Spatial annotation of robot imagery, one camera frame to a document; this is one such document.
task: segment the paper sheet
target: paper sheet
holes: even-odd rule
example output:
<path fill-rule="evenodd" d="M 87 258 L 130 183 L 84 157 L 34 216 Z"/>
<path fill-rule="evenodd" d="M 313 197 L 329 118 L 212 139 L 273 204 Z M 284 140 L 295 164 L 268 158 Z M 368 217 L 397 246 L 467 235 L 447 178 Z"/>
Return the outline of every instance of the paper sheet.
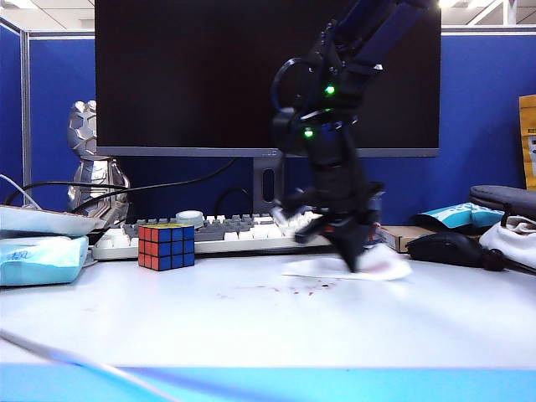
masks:
<path fill-rule="evenodd" d="M 285 265 L 282 275 L 312 278 L 349 279 L 362 281 L 392 281 L 404 278 L 412 270 L 404 260 L 387 245 L 376 245 L 358 258 L 359 272 L 352 273 L 343 260 L 335 257 L 295 261 Z"/>

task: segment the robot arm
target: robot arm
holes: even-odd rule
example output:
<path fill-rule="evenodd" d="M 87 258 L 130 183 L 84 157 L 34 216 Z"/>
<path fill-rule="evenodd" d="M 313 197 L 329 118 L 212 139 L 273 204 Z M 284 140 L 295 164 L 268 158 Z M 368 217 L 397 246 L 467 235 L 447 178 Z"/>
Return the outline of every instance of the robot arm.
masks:
<path fill-rule="evenodd" d="M 356 155 L 351 125 L 366 83 L 382 70 L 393 45 L 432 7 L 433 0 L 353 0 L 338 19 L 321 31 L 304 58 L 287 61 L 272 85 L 278 110 L 273 120 L 277 147 L 284 153 L 307 156 L 313 188 L 282 200 L 280 215 L 289 217 L 303 206 L 322 215 L 296 233 L 307 242 L 323 235 L 354 272 L 357 256 L 376 221 L 369 200 L 381 185 L 368 183 Z M 279 83 L 294 64 L 308 67 L 302 93 L 292 107 L 281 108 Z"/>

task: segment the white desk surface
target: white desk surface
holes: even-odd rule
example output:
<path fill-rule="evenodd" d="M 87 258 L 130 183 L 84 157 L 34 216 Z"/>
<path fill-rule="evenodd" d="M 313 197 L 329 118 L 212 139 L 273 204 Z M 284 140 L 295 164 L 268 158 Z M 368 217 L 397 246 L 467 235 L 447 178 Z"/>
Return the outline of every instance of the white desk surface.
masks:
<path fill-rule="evenodd" d="M 99 263 L 3 289 L 1 327 L 121 366 L 536 369 L 536 276 L 421 262 L 392 282 L 280 275 L 304 258 Z M 44 363 L 5 342 L 0 356 Z"/>

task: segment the white tray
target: white tray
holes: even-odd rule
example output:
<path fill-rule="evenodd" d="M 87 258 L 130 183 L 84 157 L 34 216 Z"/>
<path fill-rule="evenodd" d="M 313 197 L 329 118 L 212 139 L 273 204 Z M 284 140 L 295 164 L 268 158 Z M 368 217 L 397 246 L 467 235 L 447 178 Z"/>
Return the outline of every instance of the white tray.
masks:
<path fill-rule="evenodd" d="M 102 229 L 105 223 L 81 215 L 0 205 L 0 238 L 21 233 L 78 237 Z"/>

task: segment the blue cube face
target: blue cube face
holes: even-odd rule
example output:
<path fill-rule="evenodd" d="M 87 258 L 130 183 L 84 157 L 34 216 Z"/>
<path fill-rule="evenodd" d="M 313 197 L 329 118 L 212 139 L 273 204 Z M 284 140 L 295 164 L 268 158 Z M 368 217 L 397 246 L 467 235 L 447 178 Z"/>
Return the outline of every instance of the blue cube face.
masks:
<path fill-rule="evenodd" d="M 192 266 L 194 262 L 193 253 L 184 255 L 183 266 Z"/>
<path fill-rule="evenodd" d="M 171 231 L 171 240 L 172 241 L 182 240 L 184 238 L 183 229 L 184 228 L 173 228 Z"/>
<path fill-rule="evenodd" d="M 158 270 L 159 271 L 166 271 L 171 270 L 171 257 L 162 257 L 158 261 Z"/>
<path fill-rule="evenodd" d="M 183 255 L 172 255 L 171 256 L 171 267 L 172 268 L 182 268 L 183 265 Z"/>
<path fill-rule="evenodd" d="M 171 241 L 171 229 L 159 229 L 158 241 L 161 243 L 166 242 L 166 241 Z"/>
<path fill-rule="evenodd" d="M 183 242 L 183 253 L 193 253 L 193 240 L 185 240 Z"/>
<path fill-rule="evenodd" d="M 158 256 L 171 255 L 171 243 L 158 244 Z"/>
<path fill-rule="evenodd" d="M 182 241 L 173 241 L 171 245 L 171 254 L 177 255 L 183 253 L 183 242 Z"/>
<path fill-rule="evenodd" d="M 185 240 L 193 239 L 193 234 L 194 234 L 193 226 L 186 226 L 183 229 L 184 229 L 184 232 L 183 232 L 184 239 Z"/>

